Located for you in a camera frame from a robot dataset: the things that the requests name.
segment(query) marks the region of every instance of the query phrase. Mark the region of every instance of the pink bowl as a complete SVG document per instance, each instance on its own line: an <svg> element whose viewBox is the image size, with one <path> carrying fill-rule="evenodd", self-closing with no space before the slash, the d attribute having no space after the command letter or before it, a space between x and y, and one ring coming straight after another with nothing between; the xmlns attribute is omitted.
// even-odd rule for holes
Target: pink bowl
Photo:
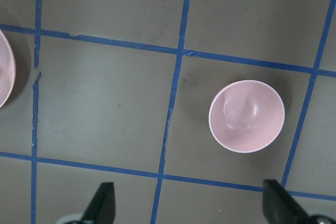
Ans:
<svg viewBox="0 0 336 224"><path fill-rule="evenodd" d="M15 81L15 60L13 51L0 30L0 108L12 92Z"/></svg>
<svg viewBox="0 0 336 224"><path fill-rule="evenodd" d="M211 133L225 148L240 153L259 151L279 135L285 107L269 85L237 81L215 96L209 112Z"/></svg>

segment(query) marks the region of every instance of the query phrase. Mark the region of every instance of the blue tape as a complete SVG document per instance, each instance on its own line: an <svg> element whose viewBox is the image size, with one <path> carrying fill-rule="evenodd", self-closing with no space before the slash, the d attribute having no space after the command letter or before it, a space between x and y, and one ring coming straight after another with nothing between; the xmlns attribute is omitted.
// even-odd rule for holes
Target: blue tape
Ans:
<svg viewBox="0 0 336 224"><path fill-rule="evenodd" d="M329 195L323 195L323 194L302 193L302 192L299 192L299 191L288 191L288 193L291 196L296 196L296 197L336 201L336 196L329 196Z"/></svg>
<svg viewBox="0 0 336 224"><path fill-rule="evenodd" d="M173 180L173 181L209 185L209 186L226 187L226 188L248 190L248 191L262 192L263 190L262 187L258 187L258 186L248 186L248 185L219 182L219 181L213 181L213 180L207 180L207 179L199 179L199 178L188 178L188 177L180 177L180 176L174 176L174 175L165 175L164 178L168 180Z"/></svg>
<svg viewBox="0 0 336 224"><path fill-rule="evenodd" d="M211 59L211 60L221 60L221 61L228 61L228 62L234 62L234 63L241 63L241 64L253 65L253 66L258 66L258 67L290 70L290 71L303 72L303 73L312 73L313 71L313 69L309 67L277 63L277 62L265 61L265 60L248 59L248 58L229 56L229 55L213 54L210 52L185 50L184 55L191 56L191 57L201 57L201 58Z"/></svg>
<svg viewBox="0 0 336 224"><path fill-rule="evenodd" d="M34 68L36 69L39 63L39 51L41 45L41 13L42 0L35 0L35 48L34 48Z"/></svg>
<svg viewBox="0 0 336 224"><path fill-rule="evenodd" d="M303 102L303 105L302 105L298 125L297 125L297 128L295 130L292 146L291 146L290 151L289 151L289 155L288 155L288 159L287 159L287 162L286 162L285 170L284 170L284 173L282 175L281 185L283 187L286 186L287 181L288 181L290 169L292 167L295 152L296 152L296 149L298 147L303 123L304 123L304 120L306 118L310 98L311 98L311 95L312 95L313 90L314 90L314 85L315 85L317 75L321 74L321 70L319 70L319 66L320 66L320 63L321 63L321 60L322 60L324 47L325 47L325 44L327 42L328 32L329 32L329 28L330 28L330 24L331 24L331 18L332 18L334 9L335 9L335 3L336 3L336 0L330 0L326 20L324 22L323 32L322 32L320 43L319 43L319 49L317 51L317 55L316 55L316 59L315 59L315 63L314 63L313 72L312 72L311 77L310 77L309 85L308 85L306 96L304 98L304 102Z"/></svg>
<svg viewBox="0 0 336 224"><path fill-rule="evenodd" d="M32 171L32 181L31 181L31 224L36 222L36 177L37 177L37 123L38 123L38 81L41 78L41 73L38 74L34 84L33 84L33 129L31 131L32 139L32 149L31 149L31 171Z"/></svg>
<svg viewBox="0 0 336 224"><path fill-rule="evenodd" d="M34 29L19 26L0 24L0 29L3 31L13 31L15 33L21 33L21 34L35 34Z"/></svg>
<svg viewBox="0 0 336 224"><path fill-rule="evenodd" d="M161 46L135 43L135 42L129 42L129 41L100 38L100 37L94 37L94 36L88 36L88 35L73 36L70 33L63 33L60 31L41 30L41 35L48 36L48 37L62 38L62 39L71 39L71 40L77 40L77 41L91 42L91 43L97 43L97 44L103 44L103 45L117 46L117 47L134 48L134 49L141 49L141 50L154 51L154 52L163 52L166 54L175 55L177 52L176 48L161 47Z"/></svg>
<svg viewBox="0 0 336 224"><path fill-rule="evenodd" d="M71 167L91 169L91 170L101 170L104 172L123 173L123 174L129 174L129 175L157 178L157 173L143 172L140 170L131 170L131 169L116 168L116 167L102 166L102 165L92 165L92 164L64 161L64 160L51 159L51 158L38 157L37 162L46 163L46 164L54 164L54 165L71 166Z"/></svg>
<svg viewBox="0 0 336 224"><path fill-rule="evenodd" d="M32 157L30 156L8 153L8 152L0 152L0 157L8 157L8 158L21 159L21 160L27 160L27 161L32 160L31 159Z"/></svg>
<svg viewBox="0 0 336 224"><path fill-rule="evenodd" d="M160 201L160 194L161 194L161 187L162 187L162 179L158 179L155 194L154 194L154 202L152 208L152 216L150 224L155 224L156 216L157 216L157 209L159 208L159 201Z"/></svg>
<svg viewBox="0 0 336 224"><path fill-rule="evenodd" d="M319 70L319 75L336 78L336 72L335 71Z"/></svg>
<svg viewBox="0 0 336 224"><path fill-rule="evenodd" d="M159 177L158 177L157 186L156 186L156 189L155 189L153 208L152 208L151 224L155 224L155 222L156 222L157 209L159 207L162 179L164 178L163 173L164 173L164 166L165 166L166 143L167 143L167 139L168 139L170 117L171 117L173 109L175 107L178 79L180 78L180 72L181 72L181 66L182 66L182 60L183 60L183 53L184 53L184 42L185 42L185 33L186 33L189 5L190 5L190 0L184 0L183 9L182 9L181 24L180 24L180 33L179 33L179 36L178 36L179 46L178 46L177 52L176 52L176 62L175 62L175 68L174 68L174 74L173 74L173 80L172 80L172 86L171 86L171 94L170 94L170 98L169 98L169 107L168 107L168 112L167 112L166 125L165 125L165 130L164 130L164 135L163 135L163 143L162 143L161 157L160 157L160 164L159 164Z"/></svg>

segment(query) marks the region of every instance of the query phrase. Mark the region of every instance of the gray floor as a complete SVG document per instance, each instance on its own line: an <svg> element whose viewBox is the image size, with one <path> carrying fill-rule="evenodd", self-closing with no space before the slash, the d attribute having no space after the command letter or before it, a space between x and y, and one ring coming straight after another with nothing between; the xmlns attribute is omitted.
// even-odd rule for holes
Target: gray floor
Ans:
<svg viewBox="0 0 336 224"><path fill-rule="evenodd" d="M0 109L0 223L81 213L106 181L116 188L115 223L266 223L265 178L285 180L310 213L336 218L330 3L191 0L181 48L184 0L41 0L41 9L39 0L0 0L17 64ZM177 49L186 51L175 97ZM278 138L251 154L221 147L207 119L215 94L244 79L271 85L286 110Z"/></svg>

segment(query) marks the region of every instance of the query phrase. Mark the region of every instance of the bowl rim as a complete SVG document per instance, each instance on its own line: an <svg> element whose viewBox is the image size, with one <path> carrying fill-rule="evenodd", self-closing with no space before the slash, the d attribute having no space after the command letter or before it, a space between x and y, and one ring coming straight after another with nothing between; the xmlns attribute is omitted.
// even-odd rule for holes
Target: bowl rim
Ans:
<svg viewBox="0 0 336 224"><path fill-rule="evenodd" d="M212 114L212 110L213 110L213 106L215 104L215 102L217 101L217 99L219 98L219 96L221 96L228 88L232 87L232 86L235 86L239 83L258 83L258 84L262 84L264 86L266 86L268 89L270 89L278 98L278 101L279 103L281 104L281 124L279 125L279 129L277 131L277 134L275 134L275 136L270 140L268 141L265 145L261 146L261 147L258 147L258 148L255 148L253 150L249 150L249 151L241 151L241 150L236 150L236 149L233 149L233 148L230 148L228 146L226 146L225 144L223 144L218 138L217 136L215 135L214 131L213 131L213 128L212 128L212 124L211 124L211 114ZM259 150L262 150L263 148L267 147L268 145L270 145L280 134L282 128L283 128L283 124L285 122L285 106L284 106L284 102L281 98L281 96L278 94L278 92L272 88L270 85L262 82L262 81L257 81L257 80L242 80L242 81L236 81L236 82L232 82L228 85L226 85L225 87L223 87L218 93L217 95L215 95L215 97L213 98L212 100L212 103L211 103L211 106L210 106L210 110L209 110L209 117L208 117L208 122L209 122L209 127L210 127L210 130L211 130L211 133L212 133L212 136L215 138L215 140L223 147L227 148L228 150L230 151L233 151L233 152L238 152L238 153L252 153L252 152L257 152Z"/></svg>
<svg viewBox="0 0 336 224"><path fill-rule="evenodd" d="M11 56L11 59L13 61L13 66L14 66L14 71L13 71L13 75L12 75L12 78L11 78L11 85L10 85L10 89L8 91L8 94L6 96L6 98L3 100L3 101L0 101L0 108L5 104L5 102L8 100L12 90L13 90L13 87L14 87L14 83L15 83L15 77L16 77L16 64L15 64L15 58L14 58L14 54L13 54L13 50L6 38L6 36L4 35L4 33L1 31L0 29L0 39L3 40L7 46L7 49L9 51L9 55Z"/></svg>

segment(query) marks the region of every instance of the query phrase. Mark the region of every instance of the blue tape line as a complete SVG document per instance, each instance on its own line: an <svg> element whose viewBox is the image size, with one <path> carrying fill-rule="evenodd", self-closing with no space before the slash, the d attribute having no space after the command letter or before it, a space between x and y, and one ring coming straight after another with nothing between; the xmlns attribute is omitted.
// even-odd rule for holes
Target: blue tape line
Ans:
<svg viewBox="0 0 336 224"><path fill-rule="evenodd" d="M329 70L319 70L319 75L336 78L336 72Z"/></svg>
<svg viewBox="0 0 336 224"><path fill-rule="evenodd" d="M156 222L156 216L158 215L157 209L159 208L161 187L162 187L162 179L159 178L158 181L157 181L156 189L155 189L155 195L154 195L154 202L153 202L152 216L151 216L150 224L155 224L155 222Z"/></svg>
<svg viewBox="0 0 336 224"><path fill-rule="evenodd" d="M325 44L327 42L327 37L328 37L328 33L329 33L329 28L330 28L330 24L331 24L332 15L333 15L334 9L335 9L335 4L336 4L336 0L330 0L326 20L324 22L323 32L322 32L322 35L321 35L319 48L318 48L315 63L314 63L314 69L319 69L319 67L320 67L324 47L325 47Z"/></svg>
<svg viewBox="0 0 336 224"><path fill-rule="evenodd" d="M41 13L42 0L35 0L35 48L34 48L34 68L36 69L39 62L39 51L41 44Z"/></svg>
<svg viewBox="0 0 336 224"><path fill-rule="evenodd" d="M8 158L21 159L21 160L27 160L27 161L32 160L31 159L32 157L30 156L8 153L8 152L0 152L0 157L8 157Z"/></svg>
<svg viewBox="0 0 336 224"><path fill-rule="evenodd" d="M27 161L32 160L31 159L32 157L30 156L14 154L14 153L7 153L7 152L0 152L0 157L14 158L14 159L20 159L20 160L27 160ZM174 175L159 175L157 173L142 172L139 170L130 170L130 169L115 168L115 167L101 166L101 165L91 165L91 164L63 161L63 160L51 159L51 158L36 158L36 161L38 163L101 170L104 172L122 173L122 174L144 176L144 177L150 177L150 178L161 177L162 179L159 180L161 184L156 187L157 190L161 190L163 179L177 181L177 182L186 182L186 183L193 183L193 184L200 184L200 185L209 185L209 186L225 187L225 188L232 188L232 189L239 189L239 190L248 190L248 191L262 192L263 190L262 187L258 187L258 186L226 183L226 182L219 182L219 181L214 181L214 180L189 178L189 177L181 177L181 176L174 176ZM300 191L288 191L288 193L296 197L336 201L336 196L311 194L311 193L304 193Z"/></svg>
<svg viewBox="0 0 336 224"><path fill-rule="evenodd" d="M36 176L37 176L37 123L38 123L38 81L41 77L41 73L38 74L34 84L33 84L33 129L31 131L32 139L32 149L31 149L31 171L32 171L32 181L31 181L31 224L36 222Z"/></svg>
<svg viewBox="0 0 336 224"><path fill-rule="evenodd" d="M263 190L262 187L258 187L258 186L248 186L248 185L241 185L241 184L234 184L234 183L218 182L218 181L199 179L199 178L188 178L188 177L180 177L180 176L174 176L174 175L165 175L164 178L168 180L181 181L181 182L187 182L187 183L193 183L193 184L219 186L219 187L248 190L248 191L262 192Z"/></svg>
<svg viewBox="0 0 336 224"><path fill-rule="evenodd" d="M213 54L210 52L185 50L184 55L191 56L191 57L196 56L196 57L201 57L201 58L211 59L211 60L221 60L221 61L228 61L228 62L234 62L234 63L241 63L241 64L253 65L253 66L258 66L258 67L290 70L290 71L303 72L303 73L312 73L312 70L313 70L312 68L309 68L309 67L277 63L277 62L265 61L265 60L248 59L248 58L229 56L229 55Z"/></svg>
<svg viewBox="0 0 336 224"><path fill-rule="evenodd" d="M34 29L19 26L0 24L0 29L3 31L13 31L15 33L21 33L21 34L35 34Z"/></svg>
<svg viewBox="0 0 336 224"><path fill-rule="evenodd" d="M301 109L298 125L297 125L296 130L295 130L295 134L294 134L293 142L292 142L292 145L291 145L291 148L290 148L290 151L289 151L289 155L288 155L288 158L287 158L284 174L282 175L282 179L281 179L281 185L283 187L285 187L286 184L287 184L289 172L290 172L293 160L294 160L294 155L295 155L296 149L298 147L298 143L299 143L299 139L300 139L303 123L304 123L304 120L306 118L306 114L307 114L307 110L308 110L308 105L309 105L309 102L310 102L311 95L313 93L316 77L317 76L315 74L313 74L310 77L310 81L309 81L308 89L306 91L306 96L305 96L304 101L303 101L303 105L302 105L302 109Z"/></svg>
<svg viewBox="0 0 336 224"><path fill-rule="evenodd" d="M288 191L288 193L291 196L295 196L295 197L336 201L336 196L329 196L329 195L323 195L323 194L302 193L302 192L299 192L299 191Z"/></svg>
<svg viewBox="0 0 336 224"><path fill-rule="evenodd" d="M327 42L328 32L329 32L329 28L330 28L330 24L331 24L331 18L332 18L334 9L335 9L335 3L336 3L336 0L330 0L326 20L324 22L323 32L322 32L320 43L319 43L319 49L317 51L317 55L316 55L316 59L315 59L315 63L314 63L313 72L311 74L309 85L308 85L307 92L306 92L306 96L304 98L304 102L303 102L303 105L302 105L302 110L301 110L301 113L300 113L299 122L298 122L297 128L295 130L295 134L294 134L292 146L291 146L290 151L289 151L289 155L288 155L287 163L286 163L286 166L285 166L284 174L282 175L281 185L283 187L286 186L287 181L288 181L288 176L289 176L289 173L290 173L290 169L292 167L292 163L293 163L293 160L294 160L294 155L295 155L296 149L298 147L300 134L301 134L303 123L304 123L304 120L305 120L305 117L306 117L306 114L307 114L307 110L308 110L310 98L311 98L311 95L312 95L312 92L313 92L313 89L314 89L315 81L316 81L317 75L321 73L321 71L318 68L319 68L321 60L322 60L322 55L323 55L325 44Z"/></svg>
<svg viewBox="0 0 336 224"><path fill-rule="evenodd" d="M58 160L58 159L52 159L52 158L38 157L37 162L46 163L46 164L54 164L54 165L71 166L71 167L91 169L91 170L101 170L104 172L123 173L123 174L129 174L129 175L157 178L157 173L143 172L140 170L131 170L131 169L116 168L116 167L102 166L102 165L92 165L92 164L64 161L64 160Z"/></svg>
<svg viewBox="0 0 336 224"><path fill-rule="evenodd" d="M158 177L157 186L155 189L154 201L153 201L152 216L151 216L151 222L150 222L151 224L155 224L156 222L157 209L159 207L162 179L164 178L163 172L164 172L164 166L165 166L166 143L168 139L170 117L171 117L171 114L175 106L178 79L180 77L180 72L181 72L189 5L190 5L190 0L183 1L180 33L178 36L179 46L177 48L177 53L176 53L175 69L174 69L174 74L173 74L171 94L169 98L169 107L168 107L168 112L167 112L166 125L165 125L163 143L162 143L162 149L161 149L161 157L160 157L160 164L159 164L159 177Z"/></svg>
<svg viewBox="0 0 336 224"><path fill-rule="evenodd" d="M88 35L73 36L70 33L63 33L60 31L41 30L41 35L48 36L48 37L62 38L62 39L85 41L85 42L91 42L91 43L97 43L97 44L103 44L103 45L117 46L117 47L134 48L134 49L141 49L141 50L154 51L154 52L163 52L166 54L176 54L177 52L176 48L161 47L161 46L135 43L135 42L129 42L129 41L100 38L100 37L94 37L94 36L88 36Z"/></svg>

